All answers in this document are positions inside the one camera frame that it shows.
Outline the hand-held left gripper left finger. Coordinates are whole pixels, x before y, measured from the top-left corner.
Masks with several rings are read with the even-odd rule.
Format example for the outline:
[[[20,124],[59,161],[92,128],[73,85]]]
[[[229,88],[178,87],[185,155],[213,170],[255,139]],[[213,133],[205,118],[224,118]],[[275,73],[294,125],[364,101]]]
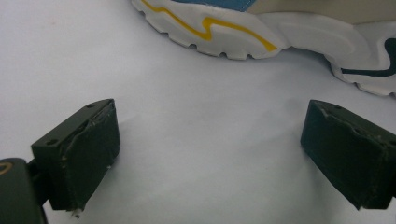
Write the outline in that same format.
[[[53,209],[84,209],[120,152],[115,101],[83,106],[32,144],[39,171],[49,175]]]

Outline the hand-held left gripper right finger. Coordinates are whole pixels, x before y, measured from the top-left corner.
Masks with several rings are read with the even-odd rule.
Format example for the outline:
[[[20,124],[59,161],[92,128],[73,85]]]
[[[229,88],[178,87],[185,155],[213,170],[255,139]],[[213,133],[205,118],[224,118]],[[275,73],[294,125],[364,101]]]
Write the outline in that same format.
[[[396,134],[340,105],[312,100],[301,146],[356,208],[386,209],[396,198]]]

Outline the white sneaker with yellow stripe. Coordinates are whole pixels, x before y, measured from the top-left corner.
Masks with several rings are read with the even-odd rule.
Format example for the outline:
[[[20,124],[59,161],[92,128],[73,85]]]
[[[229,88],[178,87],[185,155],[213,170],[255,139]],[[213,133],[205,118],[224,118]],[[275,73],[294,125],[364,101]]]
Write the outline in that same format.
[[[297,48],[372,94],[396,95],[396,0],[131,0],[184,47],[233,60]]]

